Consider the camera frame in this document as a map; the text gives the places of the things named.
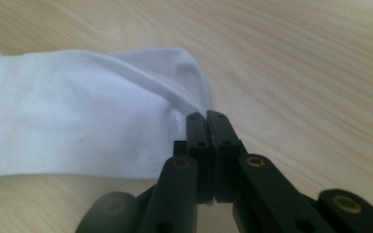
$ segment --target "light wooden surface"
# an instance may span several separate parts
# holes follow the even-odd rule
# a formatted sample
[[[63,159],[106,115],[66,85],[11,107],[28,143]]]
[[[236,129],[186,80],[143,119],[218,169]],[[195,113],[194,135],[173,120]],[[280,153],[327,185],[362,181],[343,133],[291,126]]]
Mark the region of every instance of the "light wooden surface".
[[[0,51],[183,47],[214,110],[248,151],[316,198],[340,187],[373,204],[373,1],[0,0]],[[102,194],[153,181],[0,178],[0,232],[74,232]],[[237,232],[230,206],[200,208],[198,232]]]

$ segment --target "wooden table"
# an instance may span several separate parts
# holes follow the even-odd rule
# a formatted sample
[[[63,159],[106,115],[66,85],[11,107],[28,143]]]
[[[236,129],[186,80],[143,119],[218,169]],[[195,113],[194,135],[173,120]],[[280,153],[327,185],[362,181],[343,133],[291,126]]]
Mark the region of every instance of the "wooden table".
[[[189,50],[214,110],[299,191],[373,204],[373,1],[0,0],[4,54],[154,47]],[[74,232],[100,195],[153,182],[2,177],[0,232]],[[230,212],[200,207],[197,232],[237,232]]]

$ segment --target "brass insert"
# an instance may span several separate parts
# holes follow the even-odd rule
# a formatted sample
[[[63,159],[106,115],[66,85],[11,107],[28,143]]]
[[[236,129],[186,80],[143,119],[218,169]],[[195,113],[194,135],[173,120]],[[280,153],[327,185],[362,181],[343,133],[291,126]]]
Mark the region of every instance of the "brass insert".
[[[189,161],[185,158],[178,158],[173,162],[174,166],[179,169],[184,169],[189,166]]]
[[[249,157],[247,158],[246,161],[248,165],[253,166],[253,167],[262,167],[263,165],[265,165],[264,160],[258,157]]]
[[[362,212],[362,207],[359,205],[359,203],[348,196],[343,196],[343,195],[333,196],[332,202],[339,209],[345,212],[348,212],[351,214],[359,214]]]

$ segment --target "white cloth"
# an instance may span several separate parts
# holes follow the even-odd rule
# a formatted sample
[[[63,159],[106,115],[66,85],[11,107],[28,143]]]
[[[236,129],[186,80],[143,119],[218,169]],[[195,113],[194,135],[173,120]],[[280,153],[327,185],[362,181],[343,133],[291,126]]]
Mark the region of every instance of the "white cloth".
[[[183,49],[0,55],[0,176],[155,178],[185,117],[209,109]]]

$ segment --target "black bracket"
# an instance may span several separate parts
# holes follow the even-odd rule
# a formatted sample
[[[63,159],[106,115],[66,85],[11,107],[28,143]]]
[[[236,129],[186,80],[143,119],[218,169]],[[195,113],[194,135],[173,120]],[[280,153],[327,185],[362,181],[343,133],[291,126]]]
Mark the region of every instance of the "black bracket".
[[[78,233],[193,233],[196,205],[233,203],[241,233],[373,232],[373,207],[341,189],[315,201],[299,193],[266,157],[247,153],[228,118],[209,111],[186,118],[186,140],[157,184],[138,197],[113,192],[86,213]]]

